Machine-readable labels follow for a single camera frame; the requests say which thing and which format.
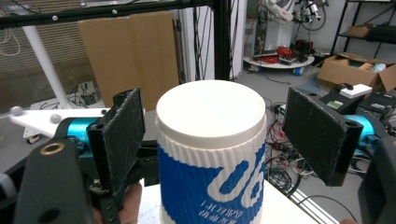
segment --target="cup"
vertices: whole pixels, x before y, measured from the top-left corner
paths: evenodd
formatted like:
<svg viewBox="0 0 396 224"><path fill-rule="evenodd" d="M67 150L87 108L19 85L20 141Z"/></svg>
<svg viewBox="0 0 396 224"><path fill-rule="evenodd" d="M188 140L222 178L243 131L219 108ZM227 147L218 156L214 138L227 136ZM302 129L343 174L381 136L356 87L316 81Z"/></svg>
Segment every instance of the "cup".
<svg viewBox="0 0 396 224"><path fill-rule="evenodd" d="M157 104L162 223L260 223L265 102L230 81L194 81Z"/></svg>

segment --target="floor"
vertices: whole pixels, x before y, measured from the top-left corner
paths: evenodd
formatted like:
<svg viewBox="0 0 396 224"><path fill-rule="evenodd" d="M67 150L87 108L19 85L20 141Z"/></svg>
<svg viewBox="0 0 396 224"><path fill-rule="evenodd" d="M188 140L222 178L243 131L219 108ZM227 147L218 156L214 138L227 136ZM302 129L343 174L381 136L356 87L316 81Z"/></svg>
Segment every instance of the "floor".
<svg viewBox="0 0 396 224"><path fill-rule="evenodd" d="M291 70L273 70L264 69L258 73L245 71L240 75L236 82L246 85L260 94L267 105L276 102L286 102L289 87L296 87L312 91L316 94L326 94L328 89L320 87L315 79L315 73L318 70L306 69L303 76L295 76ZM149 111L146 114L147 133L145 139L155 139L156 132L154 129L155 112ZM37 143L29 145L22 138L23 128L14 125L7 118L0 119L0 173L4 172L15 164L18 160L27 156L29 152L41 143L45 143L48 138L42 138ZM342 203L361 223L361 214L357 189L361 183L361 178L357 175L347 175L344 186L338 188L329 188L324 186L323 182L314 176L304 178L300 184L299 190L304 194L324 195L331 197ZM343 218L351 218L351 215L340 204L326 199L313 198L325 211L332 215L338 221Z"/></svg>

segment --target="white pole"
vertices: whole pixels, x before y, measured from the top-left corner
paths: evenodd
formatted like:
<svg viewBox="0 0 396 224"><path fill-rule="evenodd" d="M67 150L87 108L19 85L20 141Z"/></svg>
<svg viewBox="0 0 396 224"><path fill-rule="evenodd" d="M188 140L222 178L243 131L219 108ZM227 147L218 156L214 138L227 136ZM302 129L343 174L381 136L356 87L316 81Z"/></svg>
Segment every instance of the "white pole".
<svg viewBox="0 0 396 224"><path fill-rule="evenodd" d="M20 15L26 15L29 13L25 9L21 9L15 12ZM41 67L43 68L44 73L47 77L47 80L49 81L49 84L52 87L52 90L59 101L60 108L72 109L73 107L69 104L69 101L67 100L64 88L62 87L61 81L59 80L58 75L53 68L50 56L48 55L46 48L41 41L41 37L38 34L37 29L35 28L35 26L23 26L22 29L25 32L27 38L29 39L30 45L35 52L35 56L40 62Z"/></svg>

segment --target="white lid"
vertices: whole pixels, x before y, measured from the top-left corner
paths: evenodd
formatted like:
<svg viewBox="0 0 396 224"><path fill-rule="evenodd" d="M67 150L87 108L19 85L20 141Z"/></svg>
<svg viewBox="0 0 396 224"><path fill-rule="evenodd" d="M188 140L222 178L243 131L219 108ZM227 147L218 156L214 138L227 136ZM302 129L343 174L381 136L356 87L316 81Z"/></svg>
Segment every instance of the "white lid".
<svg viewBox="0 0 396 224"><path fill-rule="evenodd" d="M190 147L242 144L258 134L264 122L262 97L230 81L189 82L168 91L157 104L160 131Z"/></svg>

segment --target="cardboard box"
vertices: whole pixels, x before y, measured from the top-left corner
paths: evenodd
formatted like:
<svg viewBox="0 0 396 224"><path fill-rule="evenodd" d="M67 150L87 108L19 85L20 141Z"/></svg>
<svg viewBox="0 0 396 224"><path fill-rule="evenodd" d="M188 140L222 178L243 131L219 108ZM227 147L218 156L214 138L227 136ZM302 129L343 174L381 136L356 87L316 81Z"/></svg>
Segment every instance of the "cardboard box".
<svg viewBox="0 0 396 224"><path fill-rule="evenodd" d="M375 63L384 63L387 68L376 73L371 69ZM318 81L329 88L340 83L364 84L372 87L374 91L388 92L396 88L396 64L340 53L324 61L318 74Z"/></svg>
<svg viewBox="0 0 396 224"><path fill-rule="evenodd" d="M178 85L169 12L79 21L78 28L105 106L115 94L141 88L143 107L152 110Z"/></svg>
<svg viewBox="0 0 396 224"><path fill-rule="evenodd" d="M361 37L364 38L366 37L369 33L370 30L373 28L373 25L370 23L362 24L362 25L355 25L355 26L349 26L347 29L347 34L348 35L353 35L356 37Z"/></svg>

